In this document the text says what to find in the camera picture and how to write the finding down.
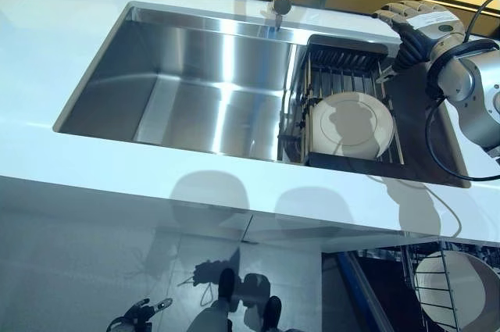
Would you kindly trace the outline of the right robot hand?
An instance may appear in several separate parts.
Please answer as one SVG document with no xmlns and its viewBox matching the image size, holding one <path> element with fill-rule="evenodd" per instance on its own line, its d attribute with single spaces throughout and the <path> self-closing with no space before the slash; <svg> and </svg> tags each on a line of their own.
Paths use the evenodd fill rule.
<svg viewBox="0 0 500 332">
<path fill-rule="evenodd" d="M 463 22 L 444 6 L 433 2 L 391 2 L 378 9 L 373 18 L 386 23 L 401 41 L 392 65 L 380 72 L 378 84 L 415 65 L 433 62 L 465 38 Z"/>
</svg>

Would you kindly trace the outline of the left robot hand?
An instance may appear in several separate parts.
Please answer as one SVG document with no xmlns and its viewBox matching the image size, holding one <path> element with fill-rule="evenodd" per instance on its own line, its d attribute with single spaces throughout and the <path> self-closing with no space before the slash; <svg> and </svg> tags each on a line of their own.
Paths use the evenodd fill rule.
<svg viewBox="0 0 500 332">
<path fill-rule="evenodd" d="M 151 332 L 150 319 L 173 304 L 172 298 L 164 298 L 157 303 L 151 303 L 150 298 L 144 298 L 133 304 L 122 316 L 114 318 L 106 328 L 110 331 Z"/>
</svg>

